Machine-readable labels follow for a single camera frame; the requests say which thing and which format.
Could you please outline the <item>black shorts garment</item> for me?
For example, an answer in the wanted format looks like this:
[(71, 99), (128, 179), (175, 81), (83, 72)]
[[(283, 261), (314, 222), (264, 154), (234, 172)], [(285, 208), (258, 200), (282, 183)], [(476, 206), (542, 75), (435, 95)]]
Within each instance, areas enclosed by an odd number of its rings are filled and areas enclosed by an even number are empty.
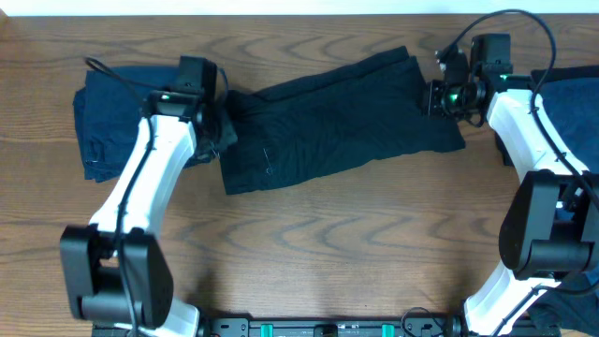
[(229, 92), (238, 136), (220, 157), (226, 193), (272, 190), (465, 141), (451, 120), (422, 115), (425, 89), (404, 47), (249, 94)]

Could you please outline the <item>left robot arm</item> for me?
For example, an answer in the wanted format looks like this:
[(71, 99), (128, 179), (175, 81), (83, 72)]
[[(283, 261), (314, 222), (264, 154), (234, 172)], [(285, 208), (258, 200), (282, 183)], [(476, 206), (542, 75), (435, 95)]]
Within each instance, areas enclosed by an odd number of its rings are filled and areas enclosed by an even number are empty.
[(217, 158), (237, 140), (227, 92), (222, 68), (181, 56), (171, 85), (137, 98), (137, 140), (107, 200), (87, 226), (65, 228), (59, 246), (70, 312), (100, 335), (210, 335), (200, 310), (175, 297), (158, 238), (185, 164)]

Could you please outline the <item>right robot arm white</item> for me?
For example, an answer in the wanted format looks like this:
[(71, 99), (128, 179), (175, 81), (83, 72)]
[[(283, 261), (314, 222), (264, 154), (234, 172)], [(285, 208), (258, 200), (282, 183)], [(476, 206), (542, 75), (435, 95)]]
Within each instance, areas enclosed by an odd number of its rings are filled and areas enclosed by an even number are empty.
[(452, 336), (523, 334), (519, 317), (565, 279), (598, 265), (598, 176), (578, 160), (548, 118), (540, 82), (516, 75), (508, 34), (473, 38), (469, 55), (450, 44), (436, 53), (443, 73), (423, 95), (427, 117), (478, 116), (495, 132), (519, 188), (499, 234), (500, 261), (467, 298)]

